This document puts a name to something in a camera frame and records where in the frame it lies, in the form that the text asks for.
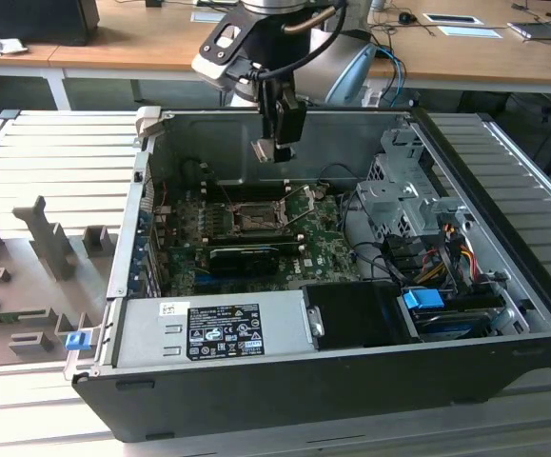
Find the black plastic cover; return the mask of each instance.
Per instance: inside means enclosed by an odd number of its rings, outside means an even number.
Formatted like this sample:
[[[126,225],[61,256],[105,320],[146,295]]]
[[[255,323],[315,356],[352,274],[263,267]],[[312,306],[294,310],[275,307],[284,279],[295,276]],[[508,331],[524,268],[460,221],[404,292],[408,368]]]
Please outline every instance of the black plastic cover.
[[[305,305],[320,311],[325,335],[319,350],[403,345],[411,336],[389,282],[314,284],[303,287]]]

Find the motherboard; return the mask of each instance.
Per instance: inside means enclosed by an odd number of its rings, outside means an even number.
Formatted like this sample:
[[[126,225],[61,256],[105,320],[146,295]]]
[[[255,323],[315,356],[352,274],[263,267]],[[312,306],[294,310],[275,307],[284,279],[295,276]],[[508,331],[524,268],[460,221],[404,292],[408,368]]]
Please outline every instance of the motherboard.
[[[327,188],[203,186],[169,201],[160,259],[171,296],[298,289],[360,276]]]

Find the yellow wire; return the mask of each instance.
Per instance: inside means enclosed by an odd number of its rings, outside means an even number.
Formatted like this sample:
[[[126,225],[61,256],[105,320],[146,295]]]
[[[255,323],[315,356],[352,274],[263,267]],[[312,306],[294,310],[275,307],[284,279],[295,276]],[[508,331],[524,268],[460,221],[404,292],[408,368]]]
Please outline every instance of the yellow wire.
[[[422,277],[417,279],[417,283],[423,283],[427,281],[428,279],[433,278],[436,274],[441,272],[444,269],[444,263],[439,263],[437,267],[431,269],[426,274],[424,274]]]

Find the black computer case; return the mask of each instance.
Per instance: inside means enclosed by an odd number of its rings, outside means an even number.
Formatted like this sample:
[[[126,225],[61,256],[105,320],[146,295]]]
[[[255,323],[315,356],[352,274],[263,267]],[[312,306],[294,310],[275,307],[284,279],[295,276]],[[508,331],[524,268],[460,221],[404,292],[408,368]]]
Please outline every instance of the black computer case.
[[[0,38],[84,46],[97,28],[95,0],[0,0]]]

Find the sticker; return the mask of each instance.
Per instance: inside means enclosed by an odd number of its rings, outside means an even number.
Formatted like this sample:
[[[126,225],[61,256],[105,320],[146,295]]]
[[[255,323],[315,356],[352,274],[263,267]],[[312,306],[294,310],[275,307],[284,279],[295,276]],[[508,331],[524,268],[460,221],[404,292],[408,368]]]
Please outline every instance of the sticker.
[[[265,353],[258,304],[186,308],[185,312],[188,316],[188,359],[209,360]]]
[[[159,304],[159,316],[184,315],[189,307],[190,302],[163,302]]]

